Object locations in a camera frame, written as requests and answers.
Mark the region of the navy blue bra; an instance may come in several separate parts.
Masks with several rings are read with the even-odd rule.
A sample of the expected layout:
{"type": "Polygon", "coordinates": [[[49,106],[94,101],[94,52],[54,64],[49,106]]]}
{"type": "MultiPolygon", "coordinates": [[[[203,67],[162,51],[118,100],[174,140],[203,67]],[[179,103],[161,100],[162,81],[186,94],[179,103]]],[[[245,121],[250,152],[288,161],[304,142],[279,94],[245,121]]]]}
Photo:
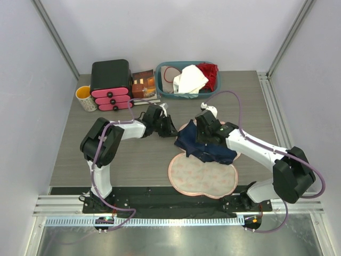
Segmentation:
{"type": "Polygon", "coordinates": [[[187,124],[182,125],[178,131],[174,145],[182,149],[186,157],[190,155],[198,158],[202,162],[217,162],[230,165],[236,160],[240,153],[214,144],[204,144],[196,142],[197,126],[191,119],[187,124]]]}

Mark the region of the pink mesh laundry bag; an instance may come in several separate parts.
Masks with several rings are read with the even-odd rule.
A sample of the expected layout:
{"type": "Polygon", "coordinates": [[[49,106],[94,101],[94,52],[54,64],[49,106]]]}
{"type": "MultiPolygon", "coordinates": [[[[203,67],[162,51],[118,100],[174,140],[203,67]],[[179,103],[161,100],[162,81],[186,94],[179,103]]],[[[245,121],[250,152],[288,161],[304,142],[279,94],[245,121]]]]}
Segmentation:
{"type": "Polygon", "coordinates": [[[205,195],[219,199],[230,195],[238,184],[238,171],[232,164],[202,162],[184,151],[176,155],[168,166],[172,186],[187,196],[205,195]]]}

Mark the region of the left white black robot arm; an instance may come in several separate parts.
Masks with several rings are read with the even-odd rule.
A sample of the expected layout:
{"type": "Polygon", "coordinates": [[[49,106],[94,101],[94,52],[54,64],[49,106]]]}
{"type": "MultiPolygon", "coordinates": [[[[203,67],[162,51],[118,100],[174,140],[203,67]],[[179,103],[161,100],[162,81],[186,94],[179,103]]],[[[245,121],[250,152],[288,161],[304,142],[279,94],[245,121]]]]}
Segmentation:
{"type": "Polygon", "coordinates": [[[95,207],[103,213],[113,208],[110,182],[110,164],[120,142],[128,139],[142,139],[154,132],[162,138],[174,137],[177,130],[167,113],[168,105],[151,104],[142,117],[131,121],[109,121],[98,118],[80,144],[80,151],[90,168],[91,193],[96,198],[95,207]]]}

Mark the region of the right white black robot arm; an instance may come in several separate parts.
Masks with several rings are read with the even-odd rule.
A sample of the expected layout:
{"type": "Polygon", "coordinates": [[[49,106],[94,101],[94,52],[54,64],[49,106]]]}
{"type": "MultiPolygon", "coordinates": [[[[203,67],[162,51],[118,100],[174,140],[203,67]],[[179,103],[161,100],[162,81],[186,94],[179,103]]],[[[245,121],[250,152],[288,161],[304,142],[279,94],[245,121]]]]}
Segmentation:
{"type": "Polygon", "coordinates": [[[252,183],[241,196],[240,203],[245,210],[254,210],[261,202],[271,199],[294,204],[316,181],[300,148],[281,148],[245,133],[235,124],[221,124],[210,110],[202,111],[195,119],[198,142],[234,150],[272,172],[272,178],[252,183]]]}

